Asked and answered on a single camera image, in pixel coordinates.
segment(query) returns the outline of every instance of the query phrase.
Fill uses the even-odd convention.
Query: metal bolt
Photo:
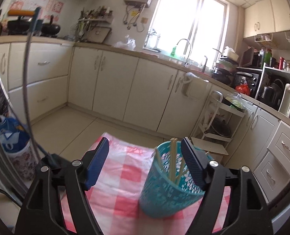
[[[217,167],[219,165],[219,163],[217,161],[214,161],[214,160],[210,161],[209,164],[212,167]]]
[[[249,170],[250,170],[250,169],[249,169],[249,167],[247,167],[247,166],[243,166],[243,167],[242,167],[242,171],[244,171],[244,172],[249,172]]]
[[[75,161],[72,162],[72,165],[74,167],[80,166],[81,164],[82,164],[82,162],[80,160],[75,160]]]
[[[48,166],[43,166],[43,167],[40,168],[41,172],[46,172],[48,170],[49,170]]]

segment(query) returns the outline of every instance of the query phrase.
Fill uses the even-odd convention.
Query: faucet
[[[186,62],[185,62],[185,65],[187,65],[187,64],[188,64],[188,59],[189,59],[189,57],[191,56],[192,45],[191,45],[191,43],[189,42],[188,39],[181,39],[181,40],[186,40],[186,41],[189,43],[189,53],[188,53],[188,57],[187,57]]]

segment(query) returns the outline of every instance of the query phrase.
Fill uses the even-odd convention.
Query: teal plastic bin
[[[167,172],[170,158],[169,148],[170,141],[164,142],[157,147],[162,157],[162,164]],[[176,176],[180,170],[181,160],[181,142],[178,141]],[[197,202],[203,195],[204,191],[194,184],[189,171],[182,176],[179,185],[176,185],[169,180],[165,172],[160,170],[157,160],[154,159],[141,192],[139,204],[143,212],[149,217],[164,218],[172,216]]]

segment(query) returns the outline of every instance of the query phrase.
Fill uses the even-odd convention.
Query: electrical outlet
[[[147,17],[142,17],[141,23],[147,24],[147,22],[148,22],[148,18]]]

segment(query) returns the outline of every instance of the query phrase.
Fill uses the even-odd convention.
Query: bottle
[[[269,65],[270,64],[270,58],[272,57],[272,51],[271,49],[267,49],[267,52],[265,54],[264,62]]]
[[[174,46],[172,49],[172,52],[170,54],[170,56],[175,57],[175,50],[177,49],[177,46]]]

